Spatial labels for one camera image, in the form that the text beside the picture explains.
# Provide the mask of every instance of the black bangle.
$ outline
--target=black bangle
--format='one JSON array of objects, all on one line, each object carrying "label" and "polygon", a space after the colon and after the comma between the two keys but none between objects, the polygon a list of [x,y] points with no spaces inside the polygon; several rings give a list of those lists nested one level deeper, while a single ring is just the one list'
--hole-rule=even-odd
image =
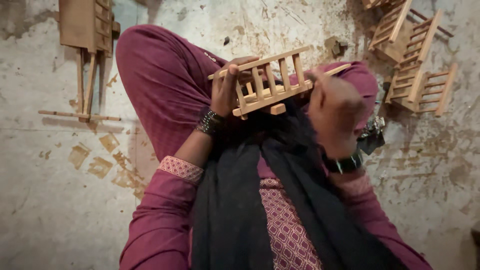
[{"label": "black bangle", "polygon": [[216,113],[210,108],[205,107],[200,114],[200,120],[198,121],[197,130],[204,132],[208,135],[215,136],[225,126],[226,119]]}]

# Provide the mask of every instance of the person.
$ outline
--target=person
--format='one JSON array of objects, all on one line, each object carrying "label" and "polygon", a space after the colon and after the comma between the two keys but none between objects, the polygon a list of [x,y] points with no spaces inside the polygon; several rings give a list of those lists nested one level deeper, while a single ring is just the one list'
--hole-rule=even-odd
[{"label": "person", "polygon": [[[161,160],[120,269],[431,269],[402,241],[361,166],[326,168],[353,160],[372,113],[378,86],[363,63],[336,77],[322,71],[344,63],[311,70],[306,114],[285,100],[284,116],[256,112],[243,122],[231,115],[236,81],[252,74],[238,66],[258,57],[227,62],[154,25],[128,28],[116,57]],[[222,128],[232,137],[219,136]],[[250,134],[235,137],[241,131]]]}]

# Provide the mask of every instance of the stained floor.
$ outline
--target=stained floor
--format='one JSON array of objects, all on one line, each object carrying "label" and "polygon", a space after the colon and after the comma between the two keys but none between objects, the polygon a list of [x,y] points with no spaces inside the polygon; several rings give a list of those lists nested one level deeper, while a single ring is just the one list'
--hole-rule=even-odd
[{"label": "stained floor", "polygon": [[[161,25],[225,59],[269,56],[312,45],[304,68],[365,60],[379,84],[391,72],[366,49],[376,14],[360,0],[114,0],[122,29]],[[380,202],[404,240],[434,269],[475,269],[470,227],[480,220],[480,3],[416,1],[441,25],[427,68],[459,64],[442,118],[387,114],[386,145],[367,158]],[[114,269],[128,223],[158,166],[118,76],[115,58],[98,73],[93,113],[121,122],[80,123],[38,110],[74,112],[75,51],[59,44],[57,0],[0,1],[0,268]],[[223,46],[224,38],[230,43]],[[349,43],[334,59],[326,46]]]}]

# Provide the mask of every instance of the wooden toy frame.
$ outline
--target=wooden toy frame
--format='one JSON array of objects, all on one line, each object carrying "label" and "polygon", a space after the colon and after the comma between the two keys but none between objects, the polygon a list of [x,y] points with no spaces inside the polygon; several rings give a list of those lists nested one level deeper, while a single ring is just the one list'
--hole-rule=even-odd
[{"label": "wooden toy frame", "polygon": [[[253,87],[251,83],[247,83],[246,87],[248,90],[248,95],[244,96],[241,90],[241,85],[237,83],[237,97],[238,97],[238,108],[233,110],[233,115],[239,116],[242,119],[247,119],[247,114],[254,110],[258,110],[274,103],[280,102],[286,98],[291,96],[300,94],[307,90],[313,88],[313,83],[311,80],[305,80],[303,74],[303,66],[300,59],[300,53],[309,50],[310,47],[306,46],[303,48],[291,50],[285,53],[281,53],[269,58],[261,59],[258,61],[250,62],[245,65],[239,66],[240,71],[244,70],[251,70],[253,79],[254,79],[254,86],[255,86],[255,93],[253,92]],[[295,73],[297,74],[298,84],[297,85],[290,85],[290,80],[288,79],[288,67],[286,58],[291,56],[293,59],[293,64],[295,67]],[[272,73],[272,68],[270,62],[278,61],[280,66],[280,74],[283,80],[283,86],[276,86],[275,85],[275,77]],[[338,68],[330,70],[325,73],[325,75],[333,75],[336,74],[348,67],[350,64],[342,65]],[[263,69],[268,81],[268,88],[264,89],[262,78],[258,75],[258,70]],[[223,77],[227,74],[227,70],[223,70],[220,72],[220,77]],[[285,105],[284,104],[276,104],[267,111],[271,114],[280,114],[285,112]]]}]

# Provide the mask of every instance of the wristwatch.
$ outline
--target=wristwatch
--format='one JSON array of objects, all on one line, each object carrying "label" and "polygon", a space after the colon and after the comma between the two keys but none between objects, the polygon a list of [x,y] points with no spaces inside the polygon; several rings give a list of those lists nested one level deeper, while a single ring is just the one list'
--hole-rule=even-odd
[{"label": "wristwatch", "polygon": [[358,168],[361,168],[363,163],[361,152],[360,152],[360,149],[358,148],[348,158],[335,160],[335,159],[329,159],[326,154],[323,154],[322,160],[329,172],[337,172],[341,174],[353,172]]}]

